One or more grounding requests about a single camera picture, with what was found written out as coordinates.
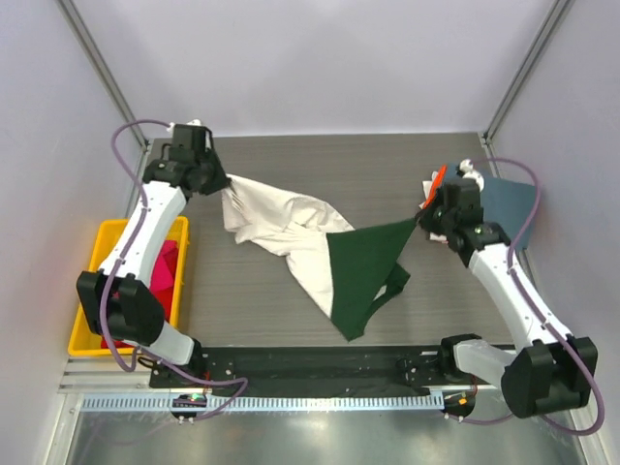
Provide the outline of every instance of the gray floor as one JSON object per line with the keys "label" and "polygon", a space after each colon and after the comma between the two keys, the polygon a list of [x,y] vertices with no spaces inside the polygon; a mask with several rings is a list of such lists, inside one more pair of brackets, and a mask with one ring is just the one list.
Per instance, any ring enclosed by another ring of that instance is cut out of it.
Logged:
{"label": "gray floor", "polygon": [[[475,416],[506,412],[497,391],[481,390]],[[567,424],[567,416],[557,418]],[[194,426],[170,414],[82,414],[67,463],[74,465],[582,465],[575,437],[542,419],[497,426],[458,424],[436,412],[232,414]],[[114,446],[113,441],[132,442]]]}
{"label": "gray floor", "polygon": [[[330,202],[357,228],[411,217],[433,170],[484,158],[475,134],[232,138],[216,148],[227,172]],[[193,198],[184,214],[191,244],[183,329],[210,346],[346,344],[282,259],[234,243],[219,195]],[[465,332],[511,342],[484,289],[446,246],[415,231],[400,263],[412,274],[408,287],[354,344],[435,344]]]}

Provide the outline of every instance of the robotic arm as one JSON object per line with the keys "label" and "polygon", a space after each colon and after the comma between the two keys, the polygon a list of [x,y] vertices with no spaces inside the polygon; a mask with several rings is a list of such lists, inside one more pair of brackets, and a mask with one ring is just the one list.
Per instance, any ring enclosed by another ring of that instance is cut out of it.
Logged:
{"label": "robotic arm", "polygon": [[[111,336],[133,346],[143,346],[151,354],[182,367],[186,373],[202,377],[206,370],[201,343],[166,322],[161,304],[148,288],[168,231],[192,195],[209,195],[229,184],[211,132],[198,120],[174,125],[168,159],[151,162],[144,173],[143,189],[148,198],[145,214],[138,204],[100,269],[84,271],[77,279],[77,293],[91,332],[102,334],[100,303],[104,285],[117,259],[131,245],[131,252],[116,270],[108,296],[107,323]],[[138,224],[141,227],[136,235]]]}
{"label": "robotic arm", "polygon": [[[484,285],[516,351],[514,355],[497,349],[475,334],[452,336],[441,342],[441,369],[455,377],[470,373],[500,389],[512,413],[522,419],[587,405],[591,389],[585,377],[511,278],[509,238],[499,225],[483,221],[476,179],[463,176],[445,182],[418,217],[427,232],[446,236],[449,248]],[[575,338],[546,306],[518,262],[513,270],[546,323],[563,335],[594,374],[598,353],[590,338]]]}

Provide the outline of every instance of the reflective floor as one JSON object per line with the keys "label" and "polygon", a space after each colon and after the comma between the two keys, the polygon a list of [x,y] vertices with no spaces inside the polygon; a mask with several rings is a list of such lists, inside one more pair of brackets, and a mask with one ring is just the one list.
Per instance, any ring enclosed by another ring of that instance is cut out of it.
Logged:
{"label": "reflective floor", "polygon": [[[496,391],[479,392],[476,418],[497,418],[505,411]],[[577,440],[539,419],[497,426],[458,424],[431,412],[231,414],[180,426],[170,419],[170,414],[82,414],[68,463],[586,463]],[[117,441],[132,444],[118,446]]]}

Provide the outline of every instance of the white and green garment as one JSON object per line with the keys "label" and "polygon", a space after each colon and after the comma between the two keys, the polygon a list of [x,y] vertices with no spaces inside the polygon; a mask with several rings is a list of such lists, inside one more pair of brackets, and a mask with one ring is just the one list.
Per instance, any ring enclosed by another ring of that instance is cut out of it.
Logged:
{"label": "white and green garment", "polygon": [[409,273],[396,261],[413,218],[355,230],[330,204],[251,179],[230,176],[222,194],[224,227],[237,244],[250,240],[285,257],[299,285],[347,340],[400,294]]}

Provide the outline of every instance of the white cloth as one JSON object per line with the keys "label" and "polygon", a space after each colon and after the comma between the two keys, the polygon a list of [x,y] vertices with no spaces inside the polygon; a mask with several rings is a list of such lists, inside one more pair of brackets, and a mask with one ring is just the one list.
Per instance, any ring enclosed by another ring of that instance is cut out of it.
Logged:
{"label": "white cloth", "polygon": [[237,244],[252,241],[285,257],[291,274],[330,317],[333,284],[327,233],[353,231],[326,201],[230,175],[222,191],[224,228]]}

